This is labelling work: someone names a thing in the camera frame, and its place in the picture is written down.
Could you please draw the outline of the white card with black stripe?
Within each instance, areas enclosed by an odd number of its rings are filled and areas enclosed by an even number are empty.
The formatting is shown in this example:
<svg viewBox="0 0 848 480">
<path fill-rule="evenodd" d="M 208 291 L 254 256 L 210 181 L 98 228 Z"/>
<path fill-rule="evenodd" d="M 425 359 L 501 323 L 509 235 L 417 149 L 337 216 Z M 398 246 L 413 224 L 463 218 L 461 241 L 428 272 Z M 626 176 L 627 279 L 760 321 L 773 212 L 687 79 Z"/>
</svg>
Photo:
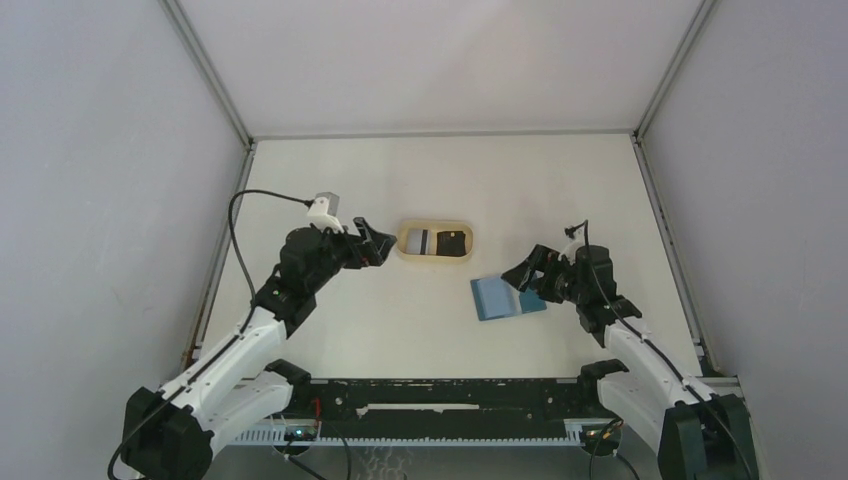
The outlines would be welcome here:
<svg viewBox="0 0 848 480">
<path fill-rule="evenodd" d="M 432 229 L 409 229 L 407 231 L 405 253 L 414 256 L 436 255 L 437 232 Z"/>
</svg>

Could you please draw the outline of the blue card holder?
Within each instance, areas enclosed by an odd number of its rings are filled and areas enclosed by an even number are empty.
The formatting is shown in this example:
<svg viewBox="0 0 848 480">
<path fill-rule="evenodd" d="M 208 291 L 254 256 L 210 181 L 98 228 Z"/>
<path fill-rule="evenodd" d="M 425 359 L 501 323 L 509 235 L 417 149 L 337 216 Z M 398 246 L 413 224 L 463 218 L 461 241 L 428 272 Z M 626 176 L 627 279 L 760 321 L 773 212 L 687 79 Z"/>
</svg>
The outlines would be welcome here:
<svg viewBox="0 0 848 480">
<path fill-rule="evenodd" d="M 547 310 L 547 304 L 536 293 L 519 292 L 498 276 L 473 279 L 470 286 L 477 317 L 481 322 Z"/>
</svg>

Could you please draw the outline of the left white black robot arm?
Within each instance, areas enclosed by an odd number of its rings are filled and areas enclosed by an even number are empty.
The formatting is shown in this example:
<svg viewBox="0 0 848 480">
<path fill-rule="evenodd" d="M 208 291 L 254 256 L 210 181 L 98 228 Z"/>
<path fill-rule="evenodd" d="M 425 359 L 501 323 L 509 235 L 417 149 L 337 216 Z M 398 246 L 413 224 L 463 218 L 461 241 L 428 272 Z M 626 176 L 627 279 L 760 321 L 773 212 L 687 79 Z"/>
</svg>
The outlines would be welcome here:
<svg viewBox="0 0 848 480">
<path fill-rule="evenodd" d="M 123 462 L 145 479 L 200 479 L 215 456 L 261 418 L 311 407 L 311 388 L 277 371 L 277 350 L 315 310 L 317 293 L 343 269 L 379 267 L 397 242 L 362 217 L 357 231 L 315 225 L 291 231 L 245 318 L 199 362 L 157 390 L 128 399 L 122 440 L 107 466 Z"/>
</svg>

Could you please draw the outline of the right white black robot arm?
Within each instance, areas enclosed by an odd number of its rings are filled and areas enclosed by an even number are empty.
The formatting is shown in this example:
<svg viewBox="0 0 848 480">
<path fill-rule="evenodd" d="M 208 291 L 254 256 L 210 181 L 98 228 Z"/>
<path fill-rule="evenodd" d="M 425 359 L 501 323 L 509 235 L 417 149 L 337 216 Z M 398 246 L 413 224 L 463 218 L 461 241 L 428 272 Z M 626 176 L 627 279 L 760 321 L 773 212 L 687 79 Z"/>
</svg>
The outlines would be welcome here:
<svg viewBox="0 0 848 480">
<path fill-rule="evenodd" d="M 664 479 L 757 479 L 760 476 L 745 402 L 720 394 L 666 353 L 619 294 L 607 248 L 584 244 L 560 253 L 536 245 L 501 276 L 519 292 L 574 305 L 581 327 L 612 359 L 584 367 L 584 412 L 614 413 L 651 447 Z"/>
</svg>

